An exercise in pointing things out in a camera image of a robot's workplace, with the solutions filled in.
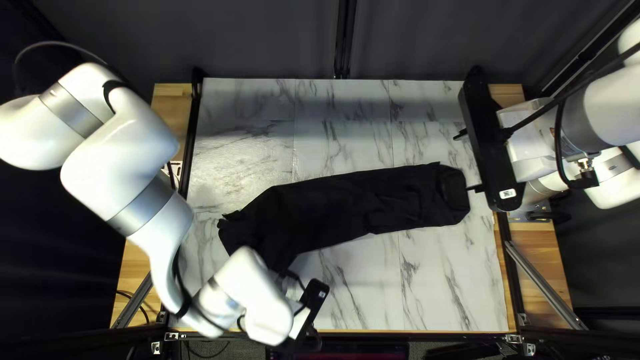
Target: black cable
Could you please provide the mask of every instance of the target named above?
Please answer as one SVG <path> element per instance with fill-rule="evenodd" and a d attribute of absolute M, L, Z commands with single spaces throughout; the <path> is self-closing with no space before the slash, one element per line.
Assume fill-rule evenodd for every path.
<path fill-rule="evenodd" d="M 533 114 L 531 114 L 528 117 L 524 118 L 519 123 L 515 124 L 514 126 L 504 128 L 502 130 L 503 131 L 502 134 L 504 136 L 504 140 L 505 141 L 509 140 L 509 138 L 511 137 L 511 135 L 513 135 L 513 133 L 515 133 L 516 131 L 520 130 L 521 128 L 529 125 L 531 122 L 533 122 L 533 120 L 536 120 L 538 117 L 542 116 L 544 113 L 546 113 L 547 111 L 549 111 L 552 108 L 554 108 L 555 106 L 557 106 L 560 102 L 563 102 L 564 100 L 569 98 L 569 96 L 577 93 L 580 89 L 583 89 L 583 88 L 587 87 L 594 80 L 596 80 L 596 79 L 608 74 L 611 70 L 613 70 L 616 67 L 620 66 L 622 63 L 624 63 L 624 61 L 626 59 L 630 58 L 633 54 L 637 53 L 638 51 L 640 51 L 640 42 L 637 43 L 636 45 L 633 45 L 632 47 L 630 47 L 628 50 L 626 50 L 622 54 L 618 55 L 617 58 L 613 59 L 613 61 L 610 61 L 607 65 L 604 65 L 603 67 L 601 67 L 600 69 L 598 69 L 594 73 L 586 76 L 583 81 L 578 83 L 578 85 L 575 85 L 575 86 L 571 87 L 570 89 L 567 89 L 565 92 L 563 92 L 563 93 L 559 94 L 558 96 L 556 96 L 556 98 L 552 99 L 549 103 L 547 103 L 546 105 L 544 105 L 540 109 L 536 110 Z"/>
<path fill-rule="evenodd" d="M 136 353 L 136 347 L 133 346 L 129 349 L 129 353 L 127 354 L 127 359 L 126 360 L 131 360 L 133 359 L 133 357 L 135 356 Z"/>
<path fill-rule="evenodd" d="M 323 341 L 322 338 L 320 337 L 320 334 L 318 333 L 318 330 L 316 330 L 315 327 L 311 327 L 309 329 L 309 332 L 312 332 L 311 335 L 313 335 L 313 337 L 316 339 L 316 348 L 313 349 L 313 352 L 318 352 L 320 350 L 322 350 L 322 346 L 323 346 Z"/>
<path fill-rule="evenodd" d="M 78 45 L 74 45 L 74 44 L 70 44 L 68 42 L 63 42 L 63 41 L 55 41 L 55 40 L 47 40 L 47 41 L 41 41 L 41 42 L 37 42 L 35 44 L 31 44 L 27 47 L 25 47 L 24 49 L 22 49 L 18 55 L 16 55 L 14 61 L 13 61 L 13 65 L 11 67 L 11 73 L 13 76 L 13 83 L 15 84 L 15 89 L 18 92 L 18 95 L 22 95 L 22 88 L 20 87 L 20 79 L 18 76 L 18 63 L 20 62 L 20 60 L 22 59 L 22 57 L 30 52 L 33 49 L 36 49 L 38 47 L 41 46 L 50 46 L 50 45 L 55 45 L 55 46 L 65 46 L 65 47 L 70 47 L 73 50 L 76 50 L 80 53 L 83 53 L 85 55 L 88 55 L 90 57 L 92 57 L 94 60 L 97 60 L 99 62 L 101 62 L 103 65 L 109 67 L 109 64 L 107 64 L 106 61 L 104 61 L 100 56 L 97 56 L 96 54 L 92 53 L 89 50 L 83 49 L 82 47 L 79 47 Z"/>
<path fill-rule="evenodd" d="M 202 359 L 213 359 L 214 357 L 222 354 L 223 351 L 225 351 L 227 349 L 227 346 L 229 346 L 229 344 L 231 343 L 231 341 L 227 341 L 227 343 L 225 344 L 225 346 L 218 351 L 217 353 L 213 354 L 213 355 L 202 355 L 202 354 L 198 354 L 197 352 L 195 352 L 194 350 L 191 349 L 191 347 L 189 346 L 189 342 L 185 341 L 184 344 L 187 346 L 187 351 L 193 355 L 196 355 L 198 357 L 201 357 Z"/>
<path fill-rule="evenodd" d="M 287 269 L 284 270 L 282 273 L 280 273 L 280 275 L 283 276 L 288 276 L 291 279 L 294 279 L 295 281 L 298 282 L 298 284 L 300 285 L 300 288 L 302 288 L 302 291 L 305 291 L 307 288 L 305 287 L 305 284 L 302 282 L 302 280 L 300 279 L 300 276 L 298 276 L 298 274 L 294 273 L 293 271 Z"/>
<path fill-rule="evenodd" d="M 129 298 L 129 300 L 131 300 L 131 295 L 129 295 L 129 294 L 125 293 L 125 292 L 122 292 L 122 291 L 120 291 L 120 290 L 116 290 L 116 294 L 118 294 L 118 295 L 122 295 L 122 296 L 124 296 L 124 297 Z M 142 308 L 142 305 L 140 306 L 140 311 L 142 311 L 142 315 L 144 315 L 144 316 L 145 316 L 145 319 L 147 320 L 147 325 L 149 325 L 149 324 L 151 323 L 151 322 L 149 321 L 149 316 L 147 315 L 147 312 L 144 310 L 144 308 Z"/>
<path fill-rule="evenodd" d="M 175 190 L 175 180 L 173 180 L 173 168 L 171 167 L 171 161 L 166 163 L 166 168 L 169 171 L 169 179 L 171 179 L 171 189 Z"/>
<path fill-rule="evenodd" d="M 564 111 L 564 101 L 558 104 L 556 109 L 556 122 L 554 125 L 554 151 L 556 153 L 556 167 L 558 169 L 558 175 L 563 183 L 569 188 L 573 188 L 573 184 L 564 173 L 564 167 L 562 164 L 562 115 Z"/>
<path fill-rule="evenodd" d="M 242 328 L 242 325 L 240 325 L 240 319 L 244 318 L 244 314 L 238 316 L 238 319 L 236 320 L 236 325 L 238 325 L 238 329 L 240 329 L 240 331 L 242 332 L 246 332 L 244 331 L 244 329 Z"/>

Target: label sticker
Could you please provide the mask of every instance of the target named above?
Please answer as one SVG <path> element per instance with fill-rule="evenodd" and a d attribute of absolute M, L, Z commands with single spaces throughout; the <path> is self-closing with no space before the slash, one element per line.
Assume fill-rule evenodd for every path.
<path fill-rule="evenodd" d="M 516 195 L 515 189 L 503 190 L 500 192 L 500 199 L 508 199 Z"/>

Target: dark gray wall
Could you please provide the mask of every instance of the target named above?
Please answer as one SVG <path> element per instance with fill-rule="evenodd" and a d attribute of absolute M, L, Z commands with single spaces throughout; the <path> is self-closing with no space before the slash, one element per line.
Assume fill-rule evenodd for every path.
<path fill-rule="evenodd" d="M 147 98 L 216 77 L 330 78 L 339 0 L 34 0 L 69 41 L 118 68 Z M 352 78 L 463 79 L 538 85 L 628 0 L 359 1 Z"/>
<path fill-rule="evenodd" d="M 640 200 L 602 210 L 577 190 L 554 210 L 573 217 L 556 225 L 573 306 L 640 306 Z"/>
<path fill-rule="evenodd" d="M 494 81 L 535 85 L 567 52 L 570 57 L 576 54 L 627 3 L 359 1 L 351 75 L 462 80 L 479 64 Z"/>
<path fill-rule="evenodd" d="M 333 75 L 337 0 L 36 0 L 68 41 L 116 67 L 145 97 L 157 82 Z"/>

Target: gray curtain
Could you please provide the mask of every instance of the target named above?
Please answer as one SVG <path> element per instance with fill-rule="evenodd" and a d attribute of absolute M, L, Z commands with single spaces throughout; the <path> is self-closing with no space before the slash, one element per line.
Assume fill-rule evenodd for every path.
<path fill-rule="evenodd" d="M 69 41 L 150 99 L 191 68 L 228 78 L 333 76 L 337 0 L 36 0 Z"/>
<path fill-rule="evenodd" d="M 462 80 L 478 64 L 493 81 L 535 85 L 627 3 L 359 1 L 351 77 Z"/>

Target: metal bracket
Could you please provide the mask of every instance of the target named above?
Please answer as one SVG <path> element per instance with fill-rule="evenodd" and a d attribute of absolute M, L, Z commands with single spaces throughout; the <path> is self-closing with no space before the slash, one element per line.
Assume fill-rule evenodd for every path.
<path fill-rule="evenodd" d="M 531 322 L 529 321 L 529 317 L 527 316 L 527 314 L 518 313 L 518 325 L 520 326 L 531 325 Z"/>
<path fill-rule="evenodd" d="M 154 355 L 160 355 L 160 341 L 151 343 L 151 353 Z"/>
<path fill-rule="evenodd" d="M 111 326 L 112 329 L 124 329 L 125 327 L 129 326 L 129 323 L 133 319 L 133 316 L 138 311 L 138 308 L 142 305 L 142 302 L 145 300 L 145 297 L 147 297 L 147 294 L 149 294 L 152 286 L 153 283 L 151 281 L 151 273 L 149 272 L 144 280 L 142 280 L 142 282 L 138 286 L 138 289 L 136 289 L 136 292 L 128 301 L 127 305 L 125 305 L 124 309 L 122 309 L 120 315 L 118 315 L 115 323 L 113 323 L 113 325 Z"/>
<path fill-rule="evenodd" d="M 524 356 L 533 356 L 536 354 L 536 345 L 535 344 L 522 344 L 524 350 Z"/>
<path fill-rule="evenodd" d="M 522 344 L 522 337 L 518 334 L 506 334 L 504 336 L 504 341 L 509 344 Z"/>
<path fill-rule="evenodd" d="M 511 256 L 518 266 L 529 276 L 531 281 L 540 289 L 542 295 L 545 296 L 547 302 L 556 310 L 556 313 L 563 318 L 573 330 L 588 330 L 586 325 L 582 323 L 580 318 L 576 316 L 573 309 L 570 308 L 564 300 L 549 285 L 545 278 L 538 272 L 535 266 L 527 260 L 527 258 L 518 251 L 511 241 L 505 241 L 504 250 Z"/>
<path fill-rule="evenodd" d="M 165 341 L 176 341 L 176 340 L 178 340 L 178 333 L 177 332 L 166 332 L 164 334 L 164 340 Z"/>
<path fill-rule="evenodd" d="M 166 323 L 166 311 L 158 312 L 156 316 L 156 323 Z"/>

